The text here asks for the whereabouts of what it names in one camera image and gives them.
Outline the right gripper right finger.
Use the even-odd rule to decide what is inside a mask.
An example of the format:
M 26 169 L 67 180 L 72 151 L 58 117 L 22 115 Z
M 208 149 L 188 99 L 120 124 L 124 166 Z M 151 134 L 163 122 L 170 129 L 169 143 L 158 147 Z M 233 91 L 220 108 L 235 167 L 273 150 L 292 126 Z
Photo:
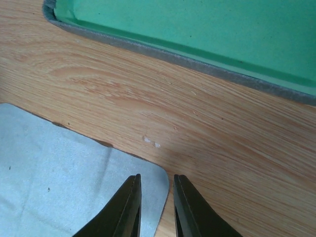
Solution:
M 174 215 L 178 237 L 241 237 L 221 218 L 185 175 L 174 175 Z

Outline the blue-grey glasses case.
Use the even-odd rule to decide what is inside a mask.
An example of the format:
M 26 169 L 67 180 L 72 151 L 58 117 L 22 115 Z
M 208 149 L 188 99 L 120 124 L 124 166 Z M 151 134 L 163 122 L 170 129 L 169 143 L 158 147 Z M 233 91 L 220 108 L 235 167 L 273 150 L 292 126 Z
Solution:
M 46 0 L 42 12 L 78 36 L 316 103 L 313 0 Z

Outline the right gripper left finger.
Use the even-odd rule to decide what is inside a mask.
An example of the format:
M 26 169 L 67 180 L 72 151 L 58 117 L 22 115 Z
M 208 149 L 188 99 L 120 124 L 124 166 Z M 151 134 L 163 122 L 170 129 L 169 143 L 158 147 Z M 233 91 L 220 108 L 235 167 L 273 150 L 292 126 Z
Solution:
M 141 227 L 141 175 L 131 175 L 103 209 L 76 237 L 139 237 Z

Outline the light blue cleaning cloth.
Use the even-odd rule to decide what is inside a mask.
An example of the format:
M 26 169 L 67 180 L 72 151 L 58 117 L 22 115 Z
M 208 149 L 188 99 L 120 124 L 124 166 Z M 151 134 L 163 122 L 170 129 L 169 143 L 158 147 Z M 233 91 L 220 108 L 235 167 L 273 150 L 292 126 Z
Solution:
M 163 168 L 1 104 L 1 236 L 70 237 L 136 174 L 142 189 L 140 235 L 152 237 L 169 192 Z

